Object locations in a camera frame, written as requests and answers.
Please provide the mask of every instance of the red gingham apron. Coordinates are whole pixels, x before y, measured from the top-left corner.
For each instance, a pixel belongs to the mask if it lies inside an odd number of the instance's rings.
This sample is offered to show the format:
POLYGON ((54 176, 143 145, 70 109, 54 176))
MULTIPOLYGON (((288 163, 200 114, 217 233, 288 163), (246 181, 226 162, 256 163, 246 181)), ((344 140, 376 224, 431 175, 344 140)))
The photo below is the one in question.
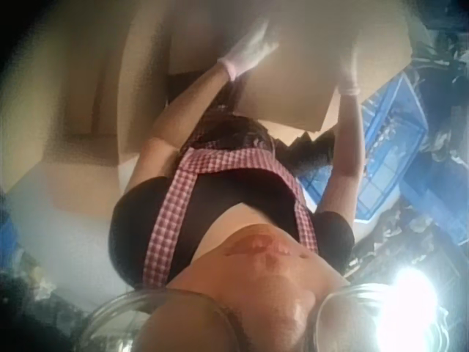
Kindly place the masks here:
POLYGON ((189 147, 169 186, 149 240, 143 275, 145 287, 159 288, 166 285, 182 220, 197 177, 232 169, 263 169, 278 175, 296 198, 295 217, 300 243, 317 252, 316 236, 301 187, 272 152, 261 147, 239 150, 189 147))

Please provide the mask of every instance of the short sleeve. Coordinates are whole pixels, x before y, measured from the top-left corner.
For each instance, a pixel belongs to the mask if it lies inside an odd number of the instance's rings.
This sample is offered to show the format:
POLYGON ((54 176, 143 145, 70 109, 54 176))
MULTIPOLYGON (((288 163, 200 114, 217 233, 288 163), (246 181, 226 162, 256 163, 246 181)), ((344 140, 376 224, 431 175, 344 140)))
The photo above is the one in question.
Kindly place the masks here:
POLYGON ((157 177, 126 193, 114 208, 109 254, 117 273, 131 286, 139 286, 156 217, 171 182, 157 177))
POLYGON ((315 213, 311 220, 319 255, 343 274, 355 244, 352 228, 342 216, 332 211, 315 213))

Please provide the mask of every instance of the person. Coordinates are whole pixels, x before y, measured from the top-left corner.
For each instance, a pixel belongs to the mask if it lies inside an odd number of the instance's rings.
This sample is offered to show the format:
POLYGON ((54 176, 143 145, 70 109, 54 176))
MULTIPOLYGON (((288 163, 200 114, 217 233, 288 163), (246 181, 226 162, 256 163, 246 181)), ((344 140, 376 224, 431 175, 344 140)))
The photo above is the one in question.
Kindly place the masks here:
MULTIPOLYGON (((277 49, 268 32, 268 21, 258 22, 155 120, 115 207, 109 246, 115 269, 134 288, 220 307, 236 321, 242 351, 299 351, 310 317, 348 285, 341 274, 354 245, 363 123, 351 47, 339 68, 332 173, 312 213, 267 131, 213 104, 224 86, 277 49)), ((165 327, 151 323, 159 314, 141 333, 143 351, 154 347, 155 330, 171 336, 168 316, 165 327)))

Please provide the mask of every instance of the white glove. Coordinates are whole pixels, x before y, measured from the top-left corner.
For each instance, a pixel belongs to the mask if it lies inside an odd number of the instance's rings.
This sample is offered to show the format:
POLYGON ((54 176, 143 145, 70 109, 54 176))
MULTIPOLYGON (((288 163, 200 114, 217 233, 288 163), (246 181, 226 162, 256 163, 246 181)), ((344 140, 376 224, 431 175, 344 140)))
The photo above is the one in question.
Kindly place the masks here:
POLYGON ((357 50, 354 44, 341 52, 339 60, 339 83, 337 90, 340 95, 358 95, 357 50))
POLYGON ((278 43, 266 38, 268 20, 257 21, 224 57, 218 59, 234 81, 244 72, 256 67, 262 59, 278 48, 278 43))

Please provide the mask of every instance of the mouth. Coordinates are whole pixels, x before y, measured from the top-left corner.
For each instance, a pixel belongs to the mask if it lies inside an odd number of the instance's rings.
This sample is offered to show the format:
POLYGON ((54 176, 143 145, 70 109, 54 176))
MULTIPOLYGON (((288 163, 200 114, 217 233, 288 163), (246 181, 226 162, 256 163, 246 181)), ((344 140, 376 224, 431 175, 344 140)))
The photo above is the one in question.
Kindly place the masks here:
POLYGON ((261 253, 292 255, 290 247, 285 242, 269 235, 249 235, 241 238, 226 250, 225 255, 261 253))

